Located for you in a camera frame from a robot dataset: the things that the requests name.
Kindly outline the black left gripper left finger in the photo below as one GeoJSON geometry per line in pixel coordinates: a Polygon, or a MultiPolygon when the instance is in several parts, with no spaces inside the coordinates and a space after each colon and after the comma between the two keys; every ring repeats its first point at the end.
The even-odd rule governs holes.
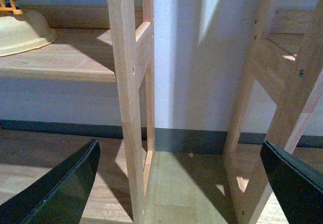
{"type": "Polygon", "coordinates": [[[1,223],[79,223],[99,159],[99,141],[93,139],[1,204],[1,223]]]}

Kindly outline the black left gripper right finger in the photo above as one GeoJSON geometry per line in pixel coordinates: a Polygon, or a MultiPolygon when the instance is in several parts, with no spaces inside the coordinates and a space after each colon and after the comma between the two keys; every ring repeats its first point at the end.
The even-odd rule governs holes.
{"type": "Polygon", "coordinates": [[[288,223],[322,223],[322,173],[268,141],[260,157],[288,223]]]}

